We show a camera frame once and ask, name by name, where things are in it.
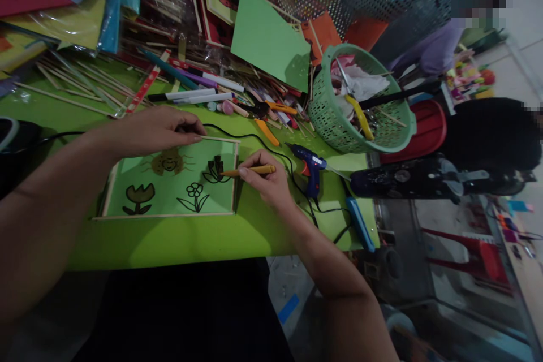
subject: white marker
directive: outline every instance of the white marker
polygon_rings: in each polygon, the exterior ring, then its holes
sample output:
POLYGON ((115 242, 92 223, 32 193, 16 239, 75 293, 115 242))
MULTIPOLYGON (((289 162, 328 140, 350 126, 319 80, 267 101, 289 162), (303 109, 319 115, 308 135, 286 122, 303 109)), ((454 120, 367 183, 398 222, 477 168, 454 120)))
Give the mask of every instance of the white marker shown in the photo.
POLYGON ((204 103, 204 102, 215 102, 219 100, 225 100, 225 99, 233 99, 235 95, 233 93, 219 93, 214 95, 206 95, 206 96, 194 96, 190 98, 183 98, 183 99, 175 99, 174 103, 176 105, 193 105, 196 103, 204 103))
POLYGON ((216 92, 217 91, 212 88, 185 90, 181 92, 157 93, 153 95, 147 95, 147 99, 149 99, 150 102, 164 102, 167 100, 186 99, 195 96, 214 95, 216 92))

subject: yellow pen handle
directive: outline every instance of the yellow pen handle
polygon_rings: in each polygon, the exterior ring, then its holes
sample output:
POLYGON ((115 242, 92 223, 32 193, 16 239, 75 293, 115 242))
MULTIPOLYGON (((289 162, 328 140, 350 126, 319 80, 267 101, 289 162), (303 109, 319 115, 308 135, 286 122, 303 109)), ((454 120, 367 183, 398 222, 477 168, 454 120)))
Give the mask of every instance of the yellow pen handle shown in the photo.
POLYGON ((358 104, 356 99, 354 99, 353 97, 351 97, 349 95, 345 95, 345 99, 355 109, 356 117, 358 118, 358 121, 360 122, 360 127, 362 127, 362 132, 364 133, 364 137, 366 138, 366 140, 369 140, 369 141, 375 140, 375 137, 373 136, 373 133, 369 128, 369 124, 368 124, 368 120, 366 119, 366 115, 362 111, 362 108, 360 107, 360 105, 358 104))

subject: green cardboard sheet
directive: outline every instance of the green cardboard sheet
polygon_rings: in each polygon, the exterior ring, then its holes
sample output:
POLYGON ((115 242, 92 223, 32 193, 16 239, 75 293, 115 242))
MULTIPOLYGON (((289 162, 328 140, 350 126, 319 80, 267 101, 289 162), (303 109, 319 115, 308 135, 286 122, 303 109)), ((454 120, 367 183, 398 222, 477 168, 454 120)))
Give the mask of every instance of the green cardboard sheet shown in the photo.
POLYGON ((121 160, 111 173, 100 218, 233 214, 235 180, 218 174, 236 168, 237 146, 205 139, 121 160))
POLYGON ((266 0, 239 0, 233 54, 307 93, 310 49, 266 0))

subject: purple shirt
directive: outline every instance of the purple shirt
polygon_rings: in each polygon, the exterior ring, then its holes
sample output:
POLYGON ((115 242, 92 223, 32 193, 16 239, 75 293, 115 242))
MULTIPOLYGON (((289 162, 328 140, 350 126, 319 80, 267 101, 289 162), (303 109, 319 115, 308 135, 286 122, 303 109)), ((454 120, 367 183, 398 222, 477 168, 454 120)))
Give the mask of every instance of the purple shirt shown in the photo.
POLYGON ((438 76, 448 71, 453 68, 454 50, 465 27, 463 19, 450 20, 388 64, 387 69, 399 74, 418 63, 426 76, 438 76))

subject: person's right hand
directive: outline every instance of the person's right hand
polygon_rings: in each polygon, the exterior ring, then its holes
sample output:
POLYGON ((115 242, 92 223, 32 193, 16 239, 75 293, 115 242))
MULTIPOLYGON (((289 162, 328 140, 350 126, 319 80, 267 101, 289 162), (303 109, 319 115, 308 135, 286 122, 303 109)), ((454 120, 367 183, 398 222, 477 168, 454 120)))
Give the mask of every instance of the person's right hand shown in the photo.
POLYGON ((287 173, 280 162, 272 157, 266 150, 258 150, 249 156, 238 167, 242 179, 256 189, 262 200, 276 210, 283 210, 293 205, 294 199, 288 189, 287 173), (254 171, 247 170, 249 167, 273 165, 275 172, 260 175, 254 171))

